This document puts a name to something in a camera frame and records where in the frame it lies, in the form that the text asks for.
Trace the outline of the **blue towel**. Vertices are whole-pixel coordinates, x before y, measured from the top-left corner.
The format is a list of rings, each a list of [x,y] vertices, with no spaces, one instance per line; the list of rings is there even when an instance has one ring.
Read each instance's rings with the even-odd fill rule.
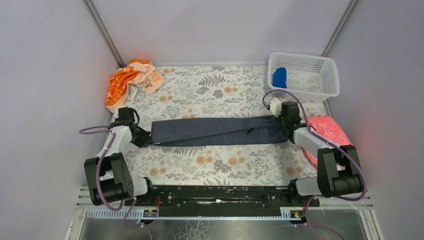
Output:
[[[287,88],[288,73],[285,67],[277,68],[272,74],[272,86],[275,88]]]

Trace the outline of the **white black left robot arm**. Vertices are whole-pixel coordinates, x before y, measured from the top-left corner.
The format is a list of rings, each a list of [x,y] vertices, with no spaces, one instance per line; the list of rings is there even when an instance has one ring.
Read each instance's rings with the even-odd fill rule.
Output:
[[[152,145],[151,133],[139,127],[140,117],[135,109],[118,109],[117,118],[108,126],[89,127],[81,134],[107,133],[107,139],[99,153],[84,163],[89,196],[95,206],[104,205],[115,210],[110,204],[124,202],[131,198],[153,196],[153,184],[149,178],[132,179],[124,158],[129,145],[145,148]]]

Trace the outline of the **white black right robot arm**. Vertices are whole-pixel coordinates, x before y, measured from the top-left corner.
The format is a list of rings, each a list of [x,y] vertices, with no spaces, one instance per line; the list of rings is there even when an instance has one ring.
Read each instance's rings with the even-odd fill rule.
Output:
[[[337,197],[359,201],[367,193],[367,186],[353,145],[339,145],[314,131],[308,122],[302,123],[302,105],[282,102],[276,117],[286,138],[317,158],[317,175],[291,180],[289,189],[297,196]]]

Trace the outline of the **dark grey towel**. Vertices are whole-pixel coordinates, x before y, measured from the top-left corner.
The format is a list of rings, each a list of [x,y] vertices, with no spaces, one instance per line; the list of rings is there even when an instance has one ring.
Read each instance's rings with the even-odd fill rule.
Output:
[[[288,140],[272,115],[154,121],[151,138],[154,145],[165,147],[261,145]]]

